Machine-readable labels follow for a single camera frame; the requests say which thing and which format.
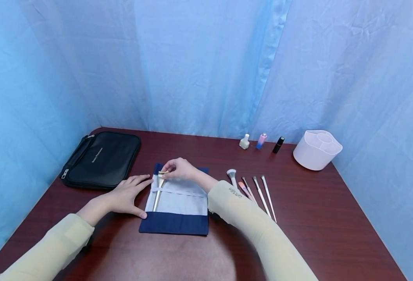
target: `left hand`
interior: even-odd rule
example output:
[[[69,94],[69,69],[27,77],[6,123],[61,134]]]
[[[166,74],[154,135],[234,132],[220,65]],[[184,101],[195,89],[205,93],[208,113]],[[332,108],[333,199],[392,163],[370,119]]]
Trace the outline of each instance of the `left hand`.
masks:
[[[153,183],[150,175],[132,176],[123,180],[112,191],[102,195],[109,205],[109,209],[116,213],[130,213],[141,219],[147,218],[147,213],[134,205],[134,199],[146,186]]]

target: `beige sleeve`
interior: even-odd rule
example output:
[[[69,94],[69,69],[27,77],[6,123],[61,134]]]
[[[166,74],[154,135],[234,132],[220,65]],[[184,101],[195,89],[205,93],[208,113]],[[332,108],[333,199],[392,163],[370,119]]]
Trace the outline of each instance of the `beige sleeve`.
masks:
[[[207,197],[208,209],[242,231],[256,248],[268,280],[318,280],[280,227],[231,184],[219,181]]]
[[[53,280],[88,243],[94,228],[71,213],[0,275],[0,281]]]

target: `white nail polish bottle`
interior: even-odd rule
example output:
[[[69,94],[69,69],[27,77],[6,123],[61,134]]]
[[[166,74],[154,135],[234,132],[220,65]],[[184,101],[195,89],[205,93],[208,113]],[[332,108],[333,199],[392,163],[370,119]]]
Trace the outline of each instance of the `white nail polish bottle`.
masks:
[[[249,145],[250,145],[249,137],[250,137],[250,135],[248,133],[246,133],[244,138],[239,142],[239,146],[242,149],[247,149],[249,147]]]

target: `blue backdrop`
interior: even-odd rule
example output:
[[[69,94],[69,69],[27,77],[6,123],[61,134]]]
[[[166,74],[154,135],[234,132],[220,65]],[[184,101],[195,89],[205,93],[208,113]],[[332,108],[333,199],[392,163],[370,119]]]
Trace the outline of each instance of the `blue backdrop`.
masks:
[[[0,0],[0,247],[100,125],[328,130],[413,280],[413,0]]]

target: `hand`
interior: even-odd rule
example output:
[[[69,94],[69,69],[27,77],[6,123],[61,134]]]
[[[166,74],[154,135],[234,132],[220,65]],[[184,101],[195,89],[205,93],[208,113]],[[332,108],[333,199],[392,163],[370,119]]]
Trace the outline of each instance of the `hand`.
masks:
[[[153,179],[148,180],[150,175],[140,175],[129,177],[120,184],[106,193],[104,199],[110,207],[110,211],[116,213],[130,213],[141,219],[147,218],[147,213],[134,205],[134,199],[146,186],[153,183]]]
[[[134,205],[134,199],[146,186],[153,183],[150,175],[129,177],[109,193],[100,195],[89,201],[77,215],[92,227],[109,212],[130,213],[141,219],[147,218],[147,213]]]
[[[180,178],[181,180],[194,180],[195,175],[199,172],[197,168],[183,158],[170,160],[161,171],[168,172],[162,175],[162,178]]]

